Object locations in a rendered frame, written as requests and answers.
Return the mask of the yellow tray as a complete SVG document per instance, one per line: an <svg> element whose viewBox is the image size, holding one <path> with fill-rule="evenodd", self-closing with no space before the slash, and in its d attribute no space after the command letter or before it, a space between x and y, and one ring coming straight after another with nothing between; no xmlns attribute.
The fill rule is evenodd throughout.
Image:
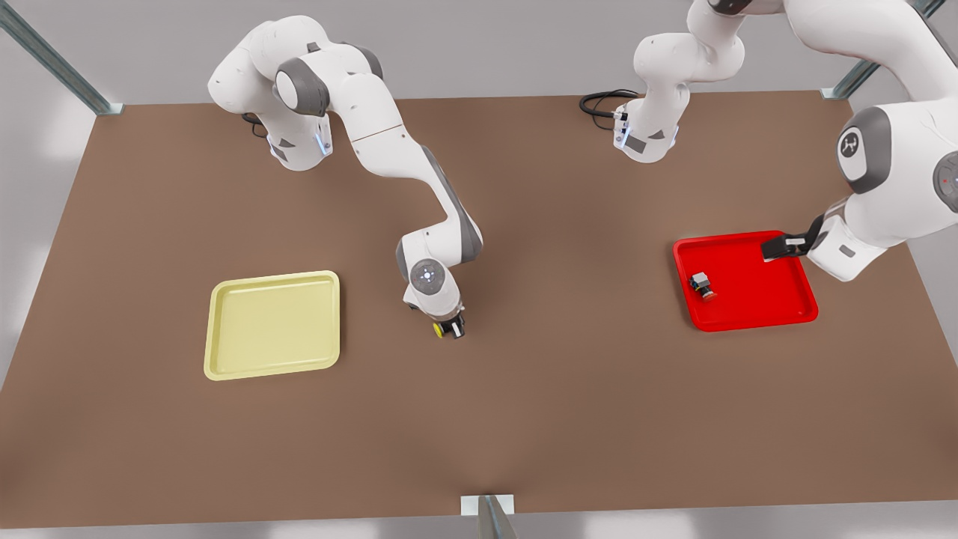
<svg viewBox="0 0 958 539"><path fill-rule="evenodd" d="M208 379L321 371L339 355L338 274L243 278L213 289L203 361Z"/></svg>

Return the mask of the red tray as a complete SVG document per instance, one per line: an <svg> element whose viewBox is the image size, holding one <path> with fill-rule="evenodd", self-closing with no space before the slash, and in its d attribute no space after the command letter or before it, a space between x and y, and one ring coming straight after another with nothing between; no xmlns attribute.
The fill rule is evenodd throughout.
<svg viewBox="0 0 958 539"><path fill-rule="evenodd" d="M673 245L692 324L720 332L811 322L818 304L799 258L766 262L762 243L780 235L762 230L681 239ZM716 298L705 302L689 283L705 272Z"/></svg>

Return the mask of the silver frame post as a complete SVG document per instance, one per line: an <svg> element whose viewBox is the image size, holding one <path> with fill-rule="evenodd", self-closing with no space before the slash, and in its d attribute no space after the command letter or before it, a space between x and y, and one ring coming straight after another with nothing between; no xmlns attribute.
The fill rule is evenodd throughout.
<svg viewBox="0 0 958 539"><path fill-rule="evenodd" d="M518 539L509 520L516 513L514 495L462 496L460 514L477 518L477 539Z"/></svg>
<svg viewBox="0 0 958 539"><path fill-rule="evenodd" d="M930 19L947 2L948 0L906 0L925 20ZM875 62L860 59L834 86L821 88L821 97L827 101L848 101L877 70L879 65Z"/></svg>
<svg viewBox="0 0 958 539"><path fill-rule="evenodd" d="M98 116L120 115L123 103L111 103L86 81L13 7L0 0L0 28Z"/></svg>

